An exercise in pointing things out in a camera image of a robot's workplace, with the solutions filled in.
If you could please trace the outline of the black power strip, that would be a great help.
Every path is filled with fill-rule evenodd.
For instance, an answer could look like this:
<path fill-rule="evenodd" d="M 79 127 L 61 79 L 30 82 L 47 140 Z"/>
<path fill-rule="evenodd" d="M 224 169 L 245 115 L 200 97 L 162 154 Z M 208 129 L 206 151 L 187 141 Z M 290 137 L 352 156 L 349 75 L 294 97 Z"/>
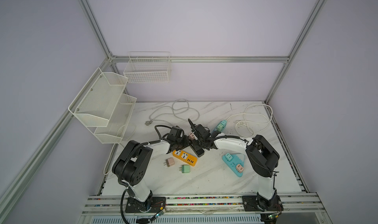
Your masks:
<path fill-rule="evenodd" d="M 192 148 L 197 157 L 202 157 L 205 153 L 197 140 L 192 140 L 190 147 Z"/>

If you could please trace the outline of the pink adapter black strip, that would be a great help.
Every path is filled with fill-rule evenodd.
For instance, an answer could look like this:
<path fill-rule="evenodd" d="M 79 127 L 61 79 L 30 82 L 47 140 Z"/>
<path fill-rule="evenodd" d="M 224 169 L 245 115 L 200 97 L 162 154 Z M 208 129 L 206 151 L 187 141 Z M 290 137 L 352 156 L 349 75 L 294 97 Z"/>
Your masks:
<path fill-rule="evenodd" d="M 194 135 L 194 133 L 189 133 L 188 137 L 190 140 L 196 140 L 196 136 Z"/>

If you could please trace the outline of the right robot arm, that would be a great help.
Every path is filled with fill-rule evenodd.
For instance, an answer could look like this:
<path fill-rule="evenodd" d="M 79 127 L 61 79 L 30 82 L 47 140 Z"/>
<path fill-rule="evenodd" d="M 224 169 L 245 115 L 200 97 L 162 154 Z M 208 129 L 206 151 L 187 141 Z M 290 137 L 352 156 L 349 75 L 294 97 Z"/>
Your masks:
<path fill-rule="evenodd" d="M 238 153 L 245 153 L 252 169 L 258 175 L 258 191 L 256 207 L 265 211 L 278 204 L 275 188 L 275 168 L 278 166 L 279 154 L 262 135 L 253 138 L 222 135 L 220 132 L 211 133 L 201 124 L 194 124 L 188 120 L 197 144 L 202 149 L 224 149 Z"/>

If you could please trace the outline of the green adapter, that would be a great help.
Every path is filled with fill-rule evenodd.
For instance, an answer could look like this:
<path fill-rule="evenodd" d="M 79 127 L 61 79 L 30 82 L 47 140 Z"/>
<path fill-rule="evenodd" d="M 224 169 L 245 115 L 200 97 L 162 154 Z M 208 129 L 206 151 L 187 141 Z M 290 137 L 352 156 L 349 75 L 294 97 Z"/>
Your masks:
<path fill-rule="evenodd" d="M 181 167 L 179 168 L 179 171 L 181 173 L 190 173 L 191 172 L 191 166 L 190 165 L 181 165 Z"/>

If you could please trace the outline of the orange power strip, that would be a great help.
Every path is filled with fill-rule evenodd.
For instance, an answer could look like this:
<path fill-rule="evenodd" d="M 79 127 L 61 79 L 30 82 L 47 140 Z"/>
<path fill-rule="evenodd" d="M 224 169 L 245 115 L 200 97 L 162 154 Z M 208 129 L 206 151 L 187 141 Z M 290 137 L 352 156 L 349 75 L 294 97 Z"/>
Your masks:
<path fill-rule="evenodd" d="M 197 157 L 187 153 L 183 150 L 174 150 L 172 152 L 173 157 L 179 159 L 180 161 L 194 167 L 197 163 Z"/>

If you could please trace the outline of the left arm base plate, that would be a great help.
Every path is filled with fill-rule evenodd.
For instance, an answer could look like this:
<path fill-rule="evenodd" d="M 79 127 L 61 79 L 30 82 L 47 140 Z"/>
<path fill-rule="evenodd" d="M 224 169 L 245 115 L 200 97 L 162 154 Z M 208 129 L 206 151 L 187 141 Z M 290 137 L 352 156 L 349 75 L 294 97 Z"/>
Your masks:
<path fill-rule="evenodd" d="M 165 207 L 165 197 L 148 198 L 145 202 L 140 202 L 129 197 L 124 211 L 126 213 L 157 213 L 162 207 Z"/>

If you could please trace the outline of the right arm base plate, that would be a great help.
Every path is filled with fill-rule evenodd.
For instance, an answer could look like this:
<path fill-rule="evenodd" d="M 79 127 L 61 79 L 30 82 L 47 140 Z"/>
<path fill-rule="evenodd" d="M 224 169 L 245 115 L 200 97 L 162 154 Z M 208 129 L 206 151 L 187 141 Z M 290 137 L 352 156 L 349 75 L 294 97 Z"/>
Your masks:
<path fill-rule="evenodd" d="M 265 199 L 259 195 L 245 195 L 242 196 L 242 204 L 244 210 L 247 212 L 282 212 L 284 209 L 281 199 L 277 194 L 274 194 L 271 199 Z"/>

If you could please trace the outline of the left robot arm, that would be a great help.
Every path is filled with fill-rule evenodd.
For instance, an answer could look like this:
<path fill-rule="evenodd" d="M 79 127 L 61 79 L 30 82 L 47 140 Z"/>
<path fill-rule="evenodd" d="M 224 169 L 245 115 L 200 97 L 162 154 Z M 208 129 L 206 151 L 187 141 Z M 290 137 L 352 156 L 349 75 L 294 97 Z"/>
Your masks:
<path fill-rule="evenodd" d="M 152 155 L 168 154 L 190 145 L 190 137 L 178 126 L 156 125 L 154 129 L 158 140 L 144 143 L 129 141 L 112 167 L 117 182 L 125 186 L 128 195 L 139 202 L 145 202 L 152 196 L 152 191 L 143 180 Z"/>

